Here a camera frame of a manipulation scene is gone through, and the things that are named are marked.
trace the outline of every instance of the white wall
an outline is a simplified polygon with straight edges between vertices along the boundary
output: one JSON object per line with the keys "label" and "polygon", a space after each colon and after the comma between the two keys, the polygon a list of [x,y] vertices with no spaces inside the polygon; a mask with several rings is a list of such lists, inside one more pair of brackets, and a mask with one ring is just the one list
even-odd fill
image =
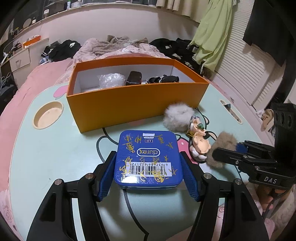
{"label": "white wall", "polygon": [[89,38],[106,40],[107,35],[127,35],[131,39],[192,39],[198,23],[166,10],[137,4],[96,4],[82,6],[50,16],[24,30],[16,41],[33,35],[76,40],[81,45]]}

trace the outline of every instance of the silver bolt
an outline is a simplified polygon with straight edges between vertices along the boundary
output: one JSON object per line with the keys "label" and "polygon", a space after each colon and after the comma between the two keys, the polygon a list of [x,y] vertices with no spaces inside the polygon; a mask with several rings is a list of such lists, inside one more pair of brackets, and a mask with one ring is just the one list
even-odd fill
{"label": "silver bolt", "polygon": [[61,179],[56,179],[54,181],[55,185],[60,185],[62,183],[62,180]]}
{"label": "silver bolt", "polygon": [[211,179],[212,178],[212,175],[210,173],[205,173],[204,174],[204,178],[205,179]]}
{"label": "silver bolt", "polygon": [[241,185],[242,184],[242,180],[240,179],[235,179],[234,182],[237,184],[237,185]]}
{"label": "silver bolt", "polygon": [[85,175],[86,179],[92,179],[94,177],[94,175],[92,173],[88,173]]}

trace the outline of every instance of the barcode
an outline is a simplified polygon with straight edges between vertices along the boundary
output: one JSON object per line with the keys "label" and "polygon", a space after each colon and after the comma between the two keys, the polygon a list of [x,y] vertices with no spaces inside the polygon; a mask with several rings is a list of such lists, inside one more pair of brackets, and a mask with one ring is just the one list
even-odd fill
{"label": "barcode", "polygon": [[127,163],[126,176],[154,177],[155,175],[171,177],[172,167],[170,162],[131,162]]}

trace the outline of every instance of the green dress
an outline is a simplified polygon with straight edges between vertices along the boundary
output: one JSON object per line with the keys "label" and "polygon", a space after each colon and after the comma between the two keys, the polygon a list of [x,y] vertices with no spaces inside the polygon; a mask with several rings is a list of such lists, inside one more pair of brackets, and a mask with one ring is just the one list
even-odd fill
{"label": "green dress", "polygon": [[226,45],[232,18],[233,0],[210,0],[190,45],[199,49],[194,59],[214,71]]}

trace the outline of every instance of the white shutter door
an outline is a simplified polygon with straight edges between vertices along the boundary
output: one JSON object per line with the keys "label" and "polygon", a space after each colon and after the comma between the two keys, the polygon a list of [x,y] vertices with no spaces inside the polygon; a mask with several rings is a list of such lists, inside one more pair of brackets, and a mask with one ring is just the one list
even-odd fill
{"label": "white shutter door", "polygon": [[269,54],[242,40],[253,4],[254,0],[240,0],[234,6],[228,43],[216,68],[216,72],[236,88],[250,105],[263,90],[275,65]]}
{"label": "white shutter door", "polygon": [[253,107],[256,109],[256,111],[265,109],[265,107],[271,101],[283,79],[285,68],[286,64],[283,64],[282,67],[280,67],[278,64],[275,64],[274,70],[272,71],[272,74],[270,75],[266,85],[253,104]]}

